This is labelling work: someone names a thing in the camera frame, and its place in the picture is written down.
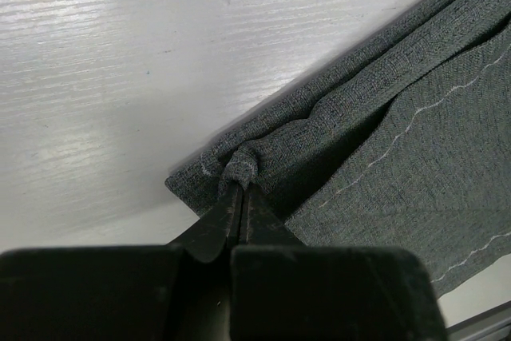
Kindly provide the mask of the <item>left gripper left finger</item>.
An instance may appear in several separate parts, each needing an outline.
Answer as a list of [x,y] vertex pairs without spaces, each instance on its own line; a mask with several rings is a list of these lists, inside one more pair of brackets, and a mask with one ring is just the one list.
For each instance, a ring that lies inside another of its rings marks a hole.
[[25,248],[1,255],[3,340],[162,340],[176,279],[237,240],[243,189],[166,245]]

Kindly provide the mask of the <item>grey cloth napkin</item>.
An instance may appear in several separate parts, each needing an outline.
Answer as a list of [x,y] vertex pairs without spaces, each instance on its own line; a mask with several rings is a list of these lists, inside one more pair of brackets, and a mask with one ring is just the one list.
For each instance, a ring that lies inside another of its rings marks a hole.
[[510,0],[423,0],[175,171],[256,185],[310,245],[392,245],[445,294],[510,253]]

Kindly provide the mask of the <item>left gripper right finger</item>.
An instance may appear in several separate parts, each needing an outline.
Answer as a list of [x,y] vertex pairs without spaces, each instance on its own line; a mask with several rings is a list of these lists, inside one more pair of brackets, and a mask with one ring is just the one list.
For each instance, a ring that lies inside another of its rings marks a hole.
[[443,340],[429,275],[392,247],[308,247],[263,193],[244,193],[231,254],[234,340]]

